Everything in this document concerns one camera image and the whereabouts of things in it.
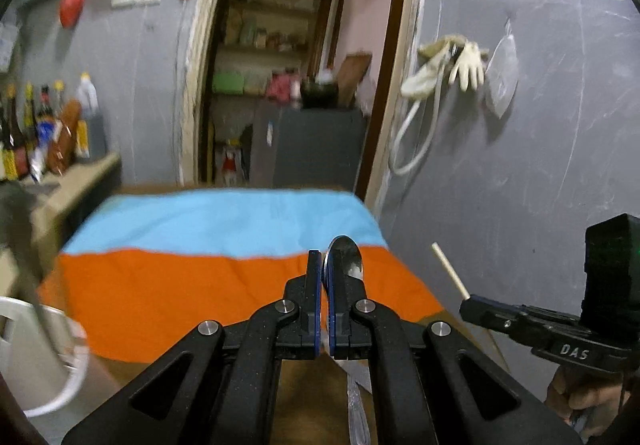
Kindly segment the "person's right hand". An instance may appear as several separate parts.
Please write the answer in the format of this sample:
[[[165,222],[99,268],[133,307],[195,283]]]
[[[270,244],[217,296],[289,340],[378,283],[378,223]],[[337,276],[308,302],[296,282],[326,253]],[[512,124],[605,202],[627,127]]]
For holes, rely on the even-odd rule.
[[[578,413],[588,413],[579,432],[583,439],[600,437],[631,398],[622,380],[587,375],[585,371],[559,366],[548,385],[544,405],[568,425]]]

